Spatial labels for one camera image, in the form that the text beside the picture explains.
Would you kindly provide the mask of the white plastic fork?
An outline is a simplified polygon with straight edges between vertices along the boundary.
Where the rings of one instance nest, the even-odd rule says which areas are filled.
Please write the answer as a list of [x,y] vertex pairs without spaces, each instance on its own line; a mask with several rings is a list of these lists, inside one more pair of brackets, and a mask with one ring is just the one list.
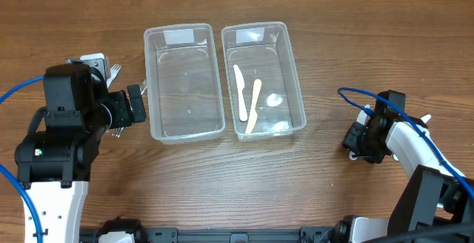
[[121,70],[121,65],[120,64],[114,64],[110,68],[110,78],[107,80],[107,87],[110,87],[110,85],[113,83],[117,75],[119,74]]

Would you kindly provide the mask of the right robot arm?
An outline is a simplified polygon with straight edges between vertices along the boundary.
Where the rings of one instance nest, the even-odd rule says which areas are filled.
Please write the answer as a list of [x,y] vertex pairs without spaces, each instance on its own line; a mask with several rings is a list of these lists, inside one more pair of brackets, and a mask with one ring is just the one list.
[[380,164],[387,156],[409,179],[391,216],[347,216],[325,236],[329,242],[472,242],[473,180],[442,154],[427,122],[408,116],[406,96],[394,90],[374,95],[375,105],[360,106],[342,145],[352,160]]

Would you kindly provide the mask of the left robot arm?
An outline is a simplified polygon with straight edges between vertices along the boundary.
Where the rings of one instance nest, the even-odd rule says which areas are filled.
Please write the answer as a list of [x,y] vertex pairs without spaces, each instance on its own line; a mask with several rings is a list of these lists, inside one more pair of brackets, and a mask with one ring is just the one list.
[[15,151],[24,201],[26,242],[78,242],[92,163],[109,129],[144,122],[141,88],[109,92],[96,68],[83,62],[49,67],[46,105]]

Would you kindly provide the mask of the yellow plastic knife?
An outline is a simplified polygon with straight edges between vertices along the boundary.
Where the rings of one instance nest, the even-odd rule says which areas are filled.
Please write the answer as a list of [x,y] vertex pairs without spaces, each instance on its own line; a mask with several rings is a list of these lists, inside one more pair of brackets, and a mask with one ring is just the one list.
[[247,126],[245,130],[246,134],[252,133],[256,125],[256,121],[258,118],[258,114],[256,112],[256,105],[257,105],[258,97],[261,91],[261,86],[262,86],[261,79],[256,79],[253,83],[253,94],[252,94],[252,101],[251,101],[251,106],[250,106],[250,114],[247,120]]

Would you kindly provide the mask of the metal fork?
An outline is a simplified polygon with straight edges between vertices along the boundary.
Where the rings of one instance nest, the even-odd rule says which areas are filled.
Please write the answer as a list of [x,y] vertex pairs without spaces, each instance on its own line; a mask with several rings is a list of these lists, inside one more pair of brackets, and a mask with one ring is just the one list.
[[[140,86],[140,91],[142,95],[145,93],[146,89],[147,89],[147,80],[145,79]],[[114,128],[112,135],[119,138],[122,135],[124,129],[125,127]]]

